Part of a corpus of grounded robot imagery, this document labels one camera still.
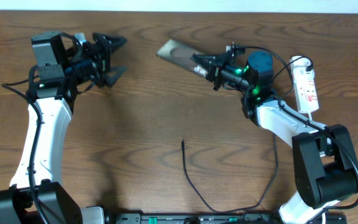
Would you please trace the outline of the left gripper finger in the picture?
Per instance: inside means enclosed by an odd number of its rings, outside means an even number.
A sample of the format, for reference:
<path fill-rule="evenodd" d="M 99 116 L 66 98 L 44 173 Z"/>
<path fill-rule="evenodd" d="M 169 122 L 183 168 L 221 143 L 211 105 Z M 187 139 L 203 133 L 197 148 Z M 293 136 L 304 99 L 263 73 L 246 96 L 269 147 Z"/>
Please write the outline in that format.
<path fill-rule="evenodd" d="M 127 39 L 123 36 L 106 36 L 106 40 L 108 42 L 108 47 L 111 53 L 114 53 L 119 48 L 121 48 L 126 42 Z"/>
<path fill-rule="evenodd" d="M 106 86 L 112 88 L 120 77 L 127 71 L 126 67 L 113 67 L 106 75 Z"/>

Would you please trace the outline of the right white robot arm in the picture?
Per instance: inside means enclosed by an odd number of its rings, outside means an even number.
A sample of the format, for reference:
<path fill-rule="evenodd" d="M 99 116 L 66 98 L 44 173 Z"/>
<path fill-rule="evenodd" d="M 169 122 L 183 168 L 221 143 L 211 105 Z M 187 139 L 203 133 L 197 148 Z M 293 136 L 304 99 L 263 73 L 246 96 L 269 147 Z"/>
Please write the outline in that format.
<path fill-rule="evenodd" d="M 214 89 L 228 84 L 243 93 L 242 109 L 255 125 L 267 129 L 293 149 L 296 193 L 279 210 L 282 223 L 307 223 L 326 210 L 340 210 L 339 202 L 357 195 L 344 206 L 358 206 L 358 161 L 346 127 L 326 126 L 291 109 L 275 96 L 273 58 L 276 54 L 256 47 L 244 68 L 235 65 L 245 47 L 233 45 L 223 54 L 194 54 Z"/>

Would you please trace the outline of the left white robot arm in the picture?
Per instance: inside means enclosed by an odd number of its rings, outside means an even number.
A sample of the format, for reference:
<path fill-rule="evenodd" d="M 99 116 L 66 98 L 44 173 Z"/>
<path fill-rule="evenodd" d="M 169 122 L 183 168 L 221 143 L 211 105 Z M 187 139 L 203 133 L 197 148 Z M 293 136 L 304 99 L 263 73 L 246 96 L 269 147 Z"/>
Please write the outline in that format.
<path fill-rule="evenodd" d="M 62 157 L 78 86 L 111 88 L 125 72 L 111 55 L 126 38 L 94 33 L 44 32 L 32 38 L 37 63 L 29 70 L 29 125 L 20 163 L 8 189 L 0 190 L 0 223 L 111 223 L 102 206 L 81 208 L 63 188 Z"/>

